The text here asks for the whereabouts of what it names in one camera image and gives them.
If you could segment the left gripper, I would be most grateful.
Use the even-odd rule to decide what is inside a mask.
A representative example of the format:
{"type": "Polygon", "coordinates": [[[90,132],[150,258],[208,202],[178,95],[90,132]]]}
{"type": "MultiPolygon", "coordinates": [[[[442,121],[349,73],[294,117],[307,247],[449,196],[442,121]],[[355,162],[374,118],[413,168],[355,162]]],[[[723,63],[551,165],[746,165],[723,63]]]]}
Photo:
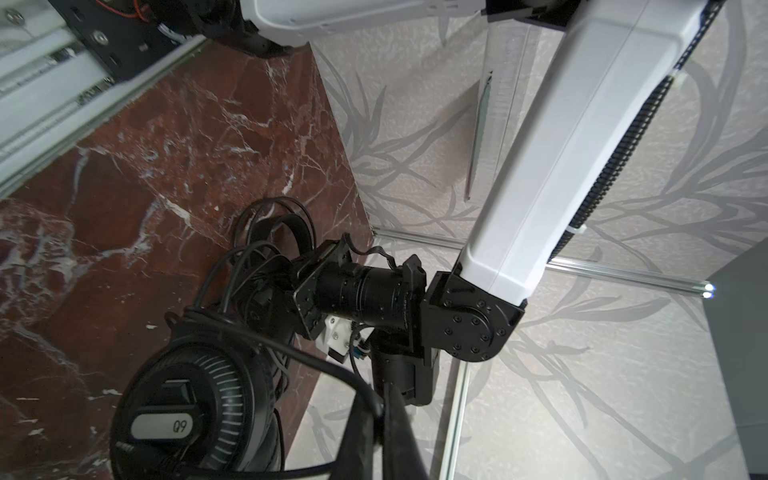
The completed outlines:
{"type": "MultiPolygon", "coordinates": [[[[376,350],[426,358],[422,342],[420,304],[426,293],[426,272],[417,256],[402,265],[386,256],[386,268],[355,263],[351,241],[326,241],[306,266],[307,276],[291,288],[299,332],[315,340],[325,319],[337,316],[374,329],[376,350]]],[[[352,403],[329,480],[371,480],[375,417],[362,396],[352,403]]]]}

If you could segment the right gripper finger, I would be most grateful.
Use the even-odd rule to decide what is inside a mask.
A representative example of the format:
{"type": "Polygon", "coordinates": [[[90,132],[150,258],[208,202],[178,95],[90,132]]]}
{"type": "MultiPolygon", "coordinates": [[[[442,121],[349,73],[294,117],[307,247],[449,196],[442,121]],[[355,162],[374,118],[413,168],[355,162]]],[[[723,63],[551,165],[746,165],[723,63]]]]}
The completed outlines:
{"type": "Polygon", "coordinates": [[[401,392],[384,385],[382,474],[385,480],[427,480],[401,392]]]}

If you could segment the black headphones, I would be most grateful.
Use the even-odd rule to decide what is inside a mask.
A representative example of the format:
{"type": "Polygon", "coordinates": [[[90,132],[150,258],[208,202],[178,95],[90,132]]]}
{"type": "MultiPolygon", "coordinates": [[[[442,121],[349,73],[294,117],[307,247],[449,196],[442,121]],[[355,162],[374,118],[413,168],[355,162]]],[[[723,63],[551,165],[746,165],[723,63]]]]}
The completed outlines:
{"type": "Polygon", "coordinates": [[[167,312],[168,344],[125,390],[110,433],[118,479],[304,479],[330,475],[336,459],[285,466],[277,402],[290,368],[306,366],[361,395],[375,417],[384,400],[349,370],[296,346],[301,321],[291,288],[228,284],[234,250],[211,268],[182,313],[167,312]]]}
{"type": "Polygon", "coordinates": [[[319,245],[308,208],[288,196],[266,197],[248,205],[230,233],[234,256],[228,284],[236,289],[272,282],[283,289],[298,286],[319,245]]]}

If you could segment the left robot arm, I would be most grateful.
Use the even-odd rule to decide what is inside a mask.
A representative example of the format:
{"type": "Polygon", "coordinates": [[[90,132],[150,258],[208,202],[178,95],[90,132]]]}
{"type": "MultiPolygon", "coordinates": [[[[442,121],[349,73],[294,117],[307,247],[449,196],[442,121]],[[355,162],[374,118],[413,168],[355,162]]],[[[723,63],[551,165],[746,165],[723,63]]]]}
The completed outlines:
{"type": "Polygon", "coordinates": [[[247,207],[216,263],[228,280],[167,313],[168,346],[139,371],[137,403],[229,413],[271,401],[296,361],[352,387],[375,414],[433,399],[438,357],[496,356],[577,216],[598,202],[642,138],[719,4],[587,1],[569,21],[527,118],[454,267],[417,257],[358,263],[349,236],[321,240],[290,197],[281,216],[247,207]]]}

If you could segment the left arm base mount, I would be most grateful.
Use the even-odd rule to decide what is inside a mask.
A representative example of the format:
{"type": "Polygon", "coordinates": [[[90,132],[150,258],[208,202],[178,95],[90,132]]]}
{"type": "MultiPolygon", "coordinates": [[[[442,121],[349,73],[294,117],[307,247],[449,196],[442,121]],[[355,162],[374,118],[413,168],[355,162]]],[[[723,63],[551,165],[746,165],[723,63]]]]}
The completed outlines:
{"type": "Polygon", "coordinates": [[[182,1],[56,0],[51,5],[118,82],[202,38],[182,1]]]}

